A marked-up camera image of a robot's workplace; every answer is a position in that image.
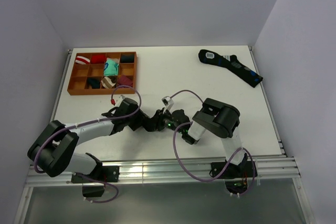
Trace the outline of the black white-striped sock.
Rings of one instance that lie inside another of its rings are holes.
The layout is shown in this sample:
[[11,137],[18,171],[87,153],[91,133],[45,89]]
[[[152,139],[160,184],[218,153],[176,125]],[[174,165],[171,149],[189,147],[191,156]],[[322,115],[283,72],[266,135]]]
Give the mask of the black white-striped sock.
[[148,132],[162,131],[165,128],[163,110],[157,110],[151,118],[145,116],[142,121],[142,127]]

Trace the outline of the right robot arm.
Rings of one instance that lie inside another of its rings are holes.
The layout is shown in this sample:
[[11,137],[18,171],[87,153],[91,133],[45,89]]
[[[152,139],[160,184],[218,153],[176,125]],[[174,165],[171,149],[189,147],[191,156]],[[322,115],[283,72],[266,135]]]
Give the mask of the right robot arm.
[[211,98],[202,101],[201,108],[190,119],[182,109],[170,112],[174,102],[171,97],[162,99],[165,104],[160,112],[158,129],[177,131],[190,145],[197,144],[205,132],[221,139],[228,173],[234,177],[245,171],[246,154],[242,148],[238,126],[240,112],[237,108]]

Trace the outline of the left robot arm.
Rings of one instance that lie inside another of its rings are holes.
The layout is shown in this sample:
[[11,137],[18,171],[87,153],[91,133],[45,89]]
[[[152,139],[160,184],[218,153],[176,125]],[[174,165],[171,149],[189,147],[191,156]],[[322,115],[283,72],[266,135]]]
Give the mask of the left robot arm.
[[120,96],[116,106],[95,120],[77,124],[51,121],[29,148],[27,156],[36,168],[40,168],[40,173],[50,177],[62,172],[74,172],[96,182],[102,176],[102,161],[90,153],[76,153],[76,146],[95,138],[114,135],[126,126],[135,131],[147,118],[136,101]]

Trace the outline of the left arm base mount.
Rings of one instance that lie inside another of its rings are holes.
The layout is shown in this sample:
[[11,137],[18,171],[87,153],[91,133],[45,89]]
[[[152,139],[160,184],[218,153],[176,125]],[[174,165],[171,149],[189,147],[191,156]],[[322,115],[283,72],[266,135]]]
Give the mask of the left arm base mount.
[[86,199],[99,201],[105,193],[110,191],[110,189],[116,189],[115,185],[111,187],[109,184],[116,183],[118,181],[119,171],[119,166],[103,165],[95,169],[89,175],[78,175],[77,173],[73,173],[71,176],[71,183],[82,184],[82,195]]

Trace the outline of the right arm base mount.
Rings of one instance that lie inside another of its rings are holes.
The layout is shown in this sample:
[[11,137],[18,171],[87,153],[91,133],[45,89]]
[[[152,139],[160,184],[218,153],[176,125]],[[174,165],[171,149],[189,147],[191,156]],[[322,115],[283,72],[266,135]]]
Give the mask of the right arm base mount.
[[[212,162],[211,170],[209,175],[211,177],[216,177],[226,165],[224,162]],[[236,166],[229,163],[226,170],[221,174],[219,179],[239,179],[239,178],[253,178],[257,177],[257,168],[255,167],[255,162],[246,161],[244,164]]]

